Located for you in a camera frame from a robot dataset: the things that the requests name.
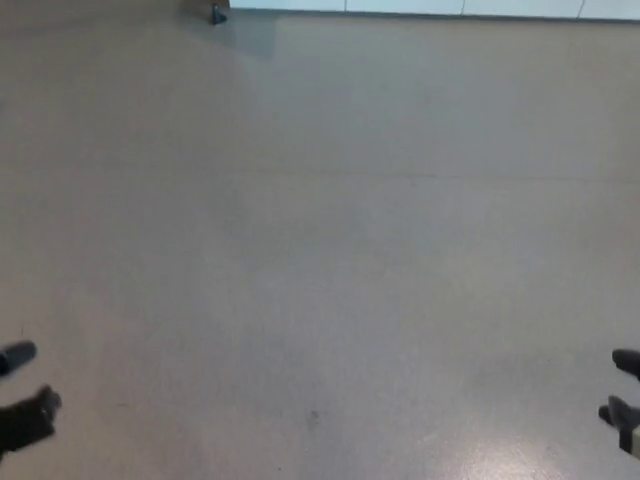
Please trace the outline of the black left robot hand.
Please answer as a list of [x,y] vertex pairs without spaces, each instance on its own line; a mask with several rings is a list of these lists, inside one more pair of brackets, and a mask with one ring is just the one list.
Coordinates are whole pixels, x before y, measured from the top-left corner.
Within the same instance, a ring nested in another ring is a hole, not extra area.
[[[1,347],[1,379],[6,379],[32,361],[37,347],[21,340]],[[1,407],[1,458],[56,432],[55,419],[62,407],[61,396],[50,385],[41,386],[34,394]]]

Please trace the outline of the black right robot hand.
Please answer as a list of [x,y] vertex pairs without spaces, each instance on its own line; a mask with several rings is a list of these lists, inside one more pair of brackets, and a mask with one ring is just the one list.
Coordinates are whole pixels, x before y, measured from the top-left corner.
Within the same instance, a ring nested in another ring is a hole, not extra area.
[[[639,379],[638,350],[615,349],[612,351],[612,360],[619,370]],[[639,408],[616,396],[608,397],[607,404],[599,407],[598,416],[618,431],[632,431],[639,426]]]

